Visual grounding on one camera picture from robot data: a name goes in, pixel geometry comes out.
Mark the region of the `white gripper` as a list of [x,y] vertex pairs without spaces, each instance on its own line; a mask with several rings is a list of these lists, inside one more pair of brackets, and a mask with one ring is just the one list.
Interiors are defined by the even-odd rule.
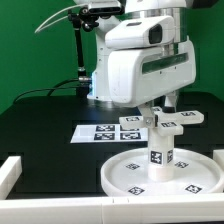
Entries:
[[193,83],[195,77],[195,54],[190,40],[178,45],[176,55],[165,56],[160,47],[154,47],[113,51],[108,58],[112,101],[122,107],[140,105],[138,109],[147,128],[156,126],[156,114],[146,102],[165,95],[163,111],[175,112],[175,90]]

